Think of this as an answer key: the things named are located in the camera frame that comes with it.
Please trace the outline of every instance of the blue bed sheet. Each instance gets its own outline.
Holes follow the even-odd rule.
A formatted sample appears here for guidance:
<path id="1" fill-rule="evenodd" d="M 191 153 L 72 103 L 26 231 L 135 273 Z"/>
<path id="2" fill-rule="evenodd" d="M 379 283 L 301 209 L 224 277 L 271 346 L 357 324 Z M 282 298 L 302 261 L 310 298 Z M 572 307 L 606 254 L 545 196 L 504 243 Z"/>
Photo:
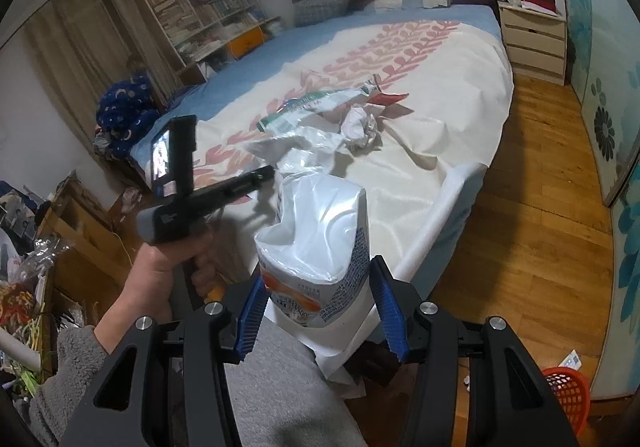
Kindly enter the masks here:
<path id="1" fill-rule="evenodd" d="M 357 12 L 313 26 L 286 30 L 282 35 L 257 48 L 241 61 L 226 68 L 206 84 L 185 93 L 179 106 L 161 116 L 149 133 L 131 149 L 131 157 L 144 168 L 151 156 L 151 141 L 170 119 L 195 114 L 210 120 L 227 104 L 250 91 L 258 82 L 272 77 L 285 62 L 293 62 L 305 53 L 329 42 L 337 32 L 371 24 L 412 20 L 450 20 L 475 26 L 501 40 L 500 25 L 488 6 L 456 4 L 449 8 L 396 10 L 388 13 Z"/>

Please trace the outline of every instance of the phone screen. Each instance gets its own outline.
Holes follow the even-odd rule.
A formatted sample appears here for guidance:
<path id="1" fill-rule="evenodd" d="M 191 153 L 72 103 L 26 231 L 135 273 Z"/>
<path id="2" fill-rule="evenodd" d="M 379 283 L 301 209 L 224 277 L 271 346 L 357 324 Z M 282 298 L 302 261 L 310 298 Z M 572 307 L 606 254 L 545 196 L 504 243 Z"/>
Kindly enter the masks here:
<path id="1" fill-rule="evenodd" d="M 169 130 L 166 130 L 155 142 L 153 151 L 154 180 L 169 172 Z"/>

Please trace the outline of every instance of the pillow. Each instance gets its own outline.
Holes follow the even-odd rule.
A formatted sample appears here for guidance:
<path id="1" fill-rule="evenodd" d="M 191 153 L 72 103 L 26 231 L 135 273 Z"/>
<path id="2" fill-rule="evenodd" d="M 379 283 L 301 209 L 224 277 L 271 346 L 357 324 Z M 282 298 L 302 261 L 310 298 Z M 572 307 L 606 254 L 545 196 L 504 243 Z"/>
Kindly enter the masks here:
<path id="1" fill-rule="evenodd" d="M 347 13 L 350 0 L 302 0 L 293 5 L 295 26 L 309 26 Z"/>
<path id="2" fill-rule="evenodd" d="M 450 6 L 451 0 L 375 0 L 364 11 L 410 10 L 412 8 L 437 8 Z"/>

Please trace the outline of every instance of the curtain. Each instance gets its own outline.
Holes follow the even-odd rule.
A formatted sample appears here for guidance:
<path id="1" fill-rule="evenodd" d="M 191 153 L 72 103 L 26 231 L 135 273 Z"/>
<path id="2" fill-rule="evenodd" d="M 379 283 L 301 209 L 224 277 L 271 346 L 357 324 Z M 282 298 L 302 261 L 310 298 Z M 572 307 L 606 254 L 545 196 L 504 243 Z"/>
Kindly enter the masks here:
<path id="1" fill-rule="evenodd" d="M 148 75 L 163 104 L 182 83 L 162 55 L 134 0 L 112 0 L 146 64 Z"/>
<path id="2" fill-rule="evenodd" d="M 129 77 L 129 50 L 100 0 L 47 1 L 24 33 L 51 103 L 93 156 L 98 102 L 114 82 Z"/>

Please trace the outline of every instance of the blue star pattern fabric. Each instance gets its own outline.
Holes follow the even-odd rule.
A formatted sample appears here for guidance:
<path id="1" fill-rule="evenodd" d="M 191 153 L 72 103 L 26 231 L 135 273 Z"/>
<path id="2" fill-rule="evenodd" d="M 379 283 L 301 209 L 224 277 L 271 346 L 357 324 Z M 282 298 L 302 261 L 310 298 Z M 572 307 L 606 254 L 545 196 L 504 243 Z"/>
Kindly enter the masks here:
<path id="1" fill-rule="evenodd" d="M 110 133 L 113 156 L 124 158 L 159 116 L 148 76 L 136 74 L 109 88 L 100 100 L 95 120 Z"/>

